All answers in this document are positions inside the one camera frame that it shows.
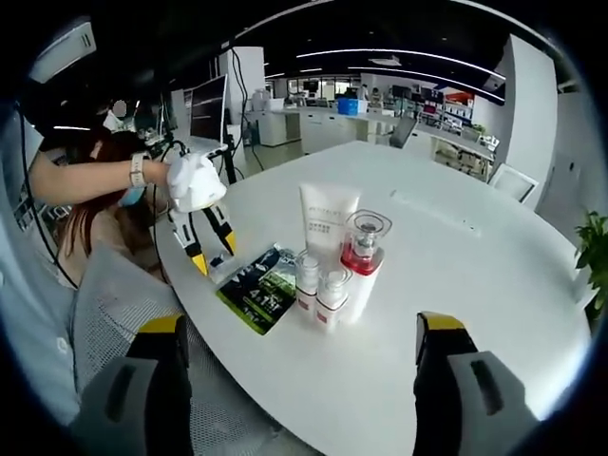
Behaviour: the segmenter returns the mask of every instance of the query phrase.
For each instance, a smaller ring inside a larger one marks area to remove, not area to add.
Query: white round table
[[[278,242],[304,247],[298,185],[330,181],[363,191],[359,208],[393,221],[386,263],[355,327],[326,335],[293,306],[264,336],[215,296],[159,223],[162,263],[178,298],[223,366],[279,423],[332,455],[411,454],[416,314],[451,314],[492,351],[546,416],[589,345],[575,308],[575,248],[553,227],[479,181],[352,142],[285,163],[230,187],[224,199],[244,265]]]

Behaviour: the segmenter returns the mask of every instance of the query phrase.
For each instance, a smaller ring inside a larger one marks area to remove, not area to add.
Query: wristwatch
[[[129,178],[131,179],[132,187],[145,186],[145,180],[143,179],[143,160],[149,158],[150,154],[147,152],[133,154],[131,157],[131,171],[129,172]]]

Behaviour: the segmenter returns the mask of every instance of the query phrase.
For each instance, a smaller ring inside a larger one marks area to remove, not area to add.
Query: face mask
[[[118,201],[118,205],[121,207],[132,206],[143,195],[143,190],[145,187],[132,187],[129,188],[126,192],[124,192],[123,197]]]

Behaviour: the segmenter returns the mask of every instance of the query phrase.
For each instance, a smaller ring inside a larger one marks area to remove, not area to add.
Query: green packet
[[[216,295],[264,335],[295,302],[295,253],[275,244],[231,275]]]

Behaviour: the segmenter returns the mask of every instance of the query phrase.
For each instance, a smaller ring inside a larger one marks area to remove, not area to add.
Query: blue box
[[[356,116],[359,113],[359,101],[352,98],[338,98],[338,114]]]

